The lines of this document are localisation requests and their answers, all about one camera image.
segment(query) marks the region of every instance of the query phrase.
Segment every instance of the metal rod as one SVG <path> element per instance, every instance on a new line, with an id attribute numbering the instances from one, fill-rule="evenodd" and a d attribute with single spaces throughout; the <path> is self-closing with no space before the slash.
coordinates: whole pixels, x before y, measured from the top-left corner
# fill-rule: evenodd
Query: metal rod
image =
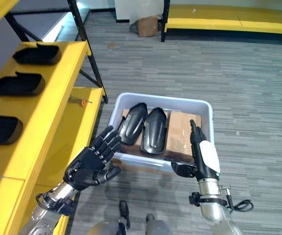
<path id="1" fill-rule="evenodd" d="M 45 13 L 64 13 L 70 12 L 69 8 L 52 8 L 52 9 L 40 9 L 31 11 L 11 11 L 12 15 L 30 15 L 30 14 L 45 14 Z"/>
<path id="2" fill-rule="evenodd" d="M 18 35 L 18 37 L 20 38 L 21 41 L 23 41 L 23 42 L 29 42 L 30 41 L 26 35 L 30 36 L 35 41 L 40 41 L 40 42 L 42 41 L 42 39 L 39 38 L 37 35 L 30 32 L 28 29 L 26 29 L 21 24 L 19 24 L 16 21 L 15 17 L 11 13 L 7 13 L 5 15 L 5 18 L 8 21 L 8 23 L 10 24 L 10 26 L 13 28 L 15 33 Z"/>
<path id="3" fill-rule="evenodd" d="M 17 34 L 17 36 L 20 38 L 22 42 L 30 41 L 28 37 L 25 35 L 25 33 L 22 32 L 22 30 L 18 28 L 18 22 L 16 21 L 16 19 L 14 18 L 14 16 L 11 13 L 7 13 L 5 15 L 5 19 L 7 20 L 9 25 L 13 28 L 14 32 Z"/>
<path id="4" fill-rule="evenodd" d="M 30 32 L 28 29 L 26 29 L 25 27 L 23 27 L 21 24 L 19 24 L 18 22 L 15 23 L 18 27 L 18 29 L 20 29 L 22 32 L 24 32 L 26 35 L 30 36 L 31 38 L 33 38 L 35 41 L 38 42 L 42 42 L 42 39 L 39 38 L 37 35 L 35 35 L 34 33 Z"/>
<path id="5" fill-rule="evenodd" d="M 164 0 L 164 12 L 162 14 L 162 19 L 161 19 L 161 42 L 162 43 L 165 41 L 165 38 L 166 38 L 165 26 L 168 21 L 169 6 L 170 6 L 170 0 Z"/>
<path id="6" fill-rule="evenodd" d="M 74 18 L 74 21 L 75 21 L 75 23 L 77 25 L 77 28 L 78 28 L 81 40 L 82 41 L 87 41 L 89 49 L 92 52 L 92 48 L 90 46 L 90 43 L 89 43 L 89 40 L 88 40 L 88 37 L 87 37 L 87 33 L 86 33 L 85 28 L 84 28 L 84 25 L 83 25 L 83 22 L 82 22 L 82 19 L 81 19 L 81 16 L 80 16 L 79 9 L 77 7 L 76 1 L 75 0 L 67 0 L 67 2 L 69 4 L 69 7 L 70 7 L 70 10 L 71 10 L 72 16 Z M 93 52 L 92 52 L 92 54 L 90 56 L 88 56 L 88 60 L 90 61 L 90 64 L 91 64 L 91 67 L 93 69 L 93 72 L 94 72 L 94 75 L 95 75 L 96 82 L 97 82 L 98 86 L 104 89 L 104 92 L 105 92 L 105 95 L 103 96 L 104 102 L 108 103 L 108 98 L 107 98 L 107 95 L 106 95 L 106 91 L 105 91 L 105 88 L 104 88 L 104 85 L 103 85 L 103 82 L 102 82 L 102 79 L 101 79 L 101 75 L 100 75 L 100 73 L 98 71 L 98 68 L 97 68 L 97 65 L 96 65 L 96 62 L 95 62 L 95 59 L 94 59 L 94 56 L 93 56 Z"/>
<path id="7" fill-rule="evenodd" d="M 98 83 L 94 80 L 94 78 L 92 78 L 86 72 L 84 72 L 83 70 L 80 70 L 79 73 L 82 74 L 84 77 L 86 77 L 88 80 L 90 80 L 92 83 L 94 83 L 96 86 L 99 87 Z"/>

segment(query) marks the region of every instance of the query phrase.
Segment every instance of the white plastic bin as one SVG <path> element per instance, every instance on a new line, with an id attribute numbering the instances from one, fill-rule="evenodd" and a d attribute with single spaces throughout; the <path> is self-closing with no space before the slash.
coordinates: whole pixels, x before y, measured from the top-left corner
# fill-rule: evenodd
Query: white plastic bin
<path id="1" fill-rule="evenodd" d="M 146 103 L 149 109 L 160 107 L 162 109 L 200 115 L 203 133 L 208 141 L 215 144 L 213 109 L 208 102 L 203 100 L 174 98 L 149 94 L 122 93 L 116 100 L 115 108 L 112 111 L 109 120 L 109 125 L 112 125 L 114 129 L 118 129 L 122 120 L 123 110 L 130 109 L 134 105 L 141 102 Z M 169 172 L 173 171 L 170 162 L 163 159 L 140 157 L 124 153 L 115 153 L 114 158 L 119 159 L 125 165 L 140 166 Z"/>

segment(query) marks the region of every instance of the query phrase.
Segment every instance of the robotic arm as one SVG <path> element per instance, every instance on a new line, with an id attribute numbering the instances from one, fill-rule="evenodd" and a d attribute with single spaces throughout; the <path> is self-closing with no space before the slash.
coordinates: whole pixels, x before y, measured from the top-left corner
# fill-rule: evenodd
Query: robotic arm
<path id="1" fill-rule="evenodd" d="M 53 234 L 61 215 L 74 212 L 72 198 L 79 191 L 103 184 L 120 173 L 117 166 L 111 165 L 104 169 L 114 153 L 121 148 L 121 138 L 117 131 L 111 132 L 112 129 L 112 126 L 108 126 L 90 147 L 85 147 L 76 156 L 67 167 L 62 183 L 36 196 L 38 205 L 20 235 Z"/>
<path id="2" fill-rule="evenodd" d="M 215 146 L 206 140 L 200 127 L 191 122 L 191 144 L 195 165 L 172 162 L 174 172 L 182 177 L 196 177 L 200 192 L 193 192 L 190 204 L 200 207 L 205 222 L 214 235 L 242 235 L 243 233 L 231 220 L 233 210 L 250 211 L 254 206 L 250 200 L 244 200 L 233 206 L 230 186 L 219 185 L 219 160 Z M 221 198 L 225 194 L 227 201 Z"/>

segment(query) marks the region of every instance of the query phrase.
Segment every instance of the small tool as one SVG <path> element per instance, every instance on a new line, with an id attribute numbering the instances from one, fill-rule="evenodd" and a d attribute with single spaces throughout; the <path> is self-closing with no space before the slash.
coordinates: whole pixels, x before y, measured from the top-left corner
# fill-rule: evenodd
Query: small tool
<path id="1" fill-rule="evenodd" d="M 68 102 L 73 102 L 73 103 L 80 103 L 81 106 L 85 106 L 87 103 L 92 103 L 91 101 L 85 100 L 85 99 L 80 99 L 74 96 L 70 96 Z"/>

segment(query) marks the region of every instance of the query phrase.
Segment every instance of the cardboard box on floor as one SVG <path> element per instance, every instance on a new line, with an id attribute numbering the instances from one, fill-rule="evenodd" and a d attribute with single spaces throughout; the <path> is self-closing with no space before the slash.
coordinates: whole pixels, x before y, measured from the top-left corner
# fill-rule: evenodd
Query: cardboard box on floor
<path id="1" fill-rule="evenodd" d="M 129 110 L 123 111 L 123 116 L 128 115 Z M 191 125 L 193 119 L 197 126 L 201 127 L 201 118 L 199 115 L 187 114 L 177 111 L 171 111 L 169 118 L 168 134 L 165 152 L 161 155 L 147 154 L 141 151 L 142 133 L 137 138 L 134 145 L 122 145 L 122 151 L 127 154 L 149 157 L 149 158 L 167 158 L 178 162 L 192 162 L 192 151 L 190 143 Z"/>
<path id="2" fill-rule="evenodd" d="M 136 22 L 139 37 L 156 36 L 158 31 L 158 16 L 141 18 Z"/>

